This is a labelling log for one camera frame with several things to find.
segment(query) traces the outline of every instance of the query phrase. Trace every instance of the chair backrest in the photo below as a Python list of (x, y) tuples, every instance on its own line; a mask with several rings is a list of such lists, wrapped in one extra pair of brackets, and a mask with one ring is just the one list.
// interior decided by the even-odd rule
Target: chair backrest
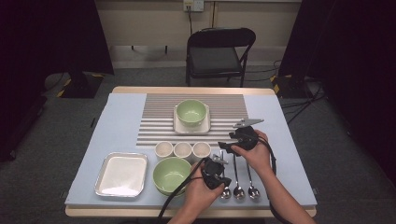
[(250, 48), (256, 34), (248, 28), (207, 28), (192, 34), (188, 48)]

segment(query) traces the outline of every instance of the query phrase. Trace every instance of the silver tray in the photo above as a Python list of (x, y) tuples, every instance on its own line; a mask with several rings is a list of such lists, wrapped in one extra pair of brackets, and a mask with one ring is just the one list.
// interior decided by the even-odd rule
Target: silver tray
[(196, 127), (186, 127), (177, 117), (177, 105), (174, 108), (174, 131), (179, 134), (207, 134), (210, 130), (210, 111), (209, 106), (206, 106), (206, 117), (201, 124)]
[(148, 158), (139, 153), (110, 153), (95, 184), (100, 196), (135, 197), (143, 190)]

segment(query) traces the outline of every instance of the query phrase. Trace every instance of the striped mat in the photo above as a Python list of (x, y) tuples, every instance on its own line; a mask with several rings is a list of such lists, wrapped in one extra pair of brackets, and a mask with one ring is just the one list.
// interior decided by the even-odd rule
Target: striped mat
[[(200, 100), (209, 106), (210, 130), (207, 133), (184, 134), (174, 130), (174, 109), (183, 100)], [(242, 94), (153, 94), (147, 95), (137, 136), (139, 147), (154, 148), (158, 142), (207, 142), (218, 147), (218, 141), (234, 142), (228, 135), (233, 125), (246, 119), (248, 112)]]

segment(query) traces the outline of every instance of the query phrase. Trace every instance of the electrical outlet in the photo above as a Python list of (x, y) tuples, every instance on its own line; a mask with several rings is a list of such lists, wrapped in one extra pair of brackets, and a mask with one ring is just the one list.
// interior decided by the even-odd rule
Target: electrical outlet
[(188, 11), (188, 7), (190, 7), (190, 11), (192, 11), (194, 5), (193, 0), (183, 0), (183, 10)]
[(194, 0), (193, 11), (204, 11), (204, 0)]
[(204, 11), (204, 0), (183, 0), (183, 10), (188, 11), (188, 7), (190, 7), (190, 11)]

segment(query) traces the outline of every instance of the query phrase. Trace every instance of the green bowl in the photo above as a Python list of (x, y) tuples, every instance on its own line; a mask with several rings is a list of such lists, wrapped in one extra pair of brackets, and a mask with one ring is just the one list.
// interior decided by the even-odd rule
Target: green bowl
[(176, 113), (184, 126), (194, 127), (206, 117), (206, 106), (198, 100), (185, 100), (177, 105)]
[(184, 159), (169, 157), (157, 163), (152, 173), (155, 187), (164, 195), (171, 195), (189, 176), (191, 165)]

